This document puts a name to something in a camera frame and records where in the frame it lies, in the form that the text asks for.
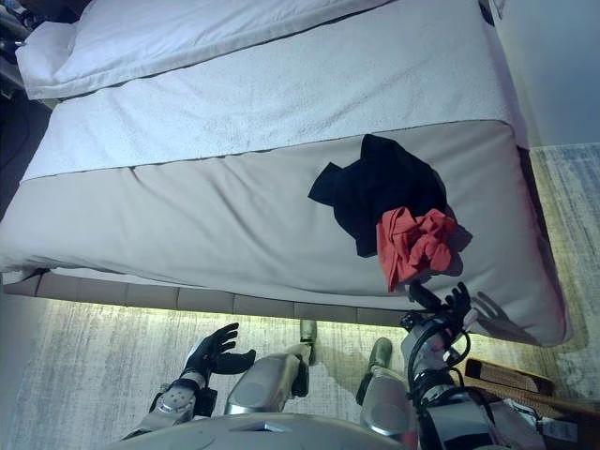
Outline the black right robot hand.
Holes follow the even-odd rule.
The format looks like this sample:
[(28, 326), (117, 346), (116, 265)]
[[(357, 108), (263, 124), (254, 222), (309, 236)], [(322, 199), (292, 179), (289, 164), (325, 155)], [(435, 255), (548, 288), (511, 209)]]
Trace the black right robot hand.
[(409, 285), (409, 297), (425, 311), (448, 321), (449, 326), (455, 330), (468, 330), (477, 319), (470, 293), (462, 281), (442, 300), (420, 281), (414, 280)]

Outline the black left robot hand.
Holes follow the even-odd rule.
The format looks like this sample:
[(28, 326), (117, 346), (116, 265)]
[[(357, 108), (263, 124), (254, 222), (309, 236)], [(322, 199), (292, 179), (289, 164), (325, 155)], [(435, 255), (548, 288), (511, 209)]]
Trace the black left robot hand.
[(252, 367), (256, 352), (233, 352), (236, 346), (239, 323), (230, 323), (199, 341), (190, 352), (182, 375), (197, 373), (208, 383), (212, 374), (237, 375)]

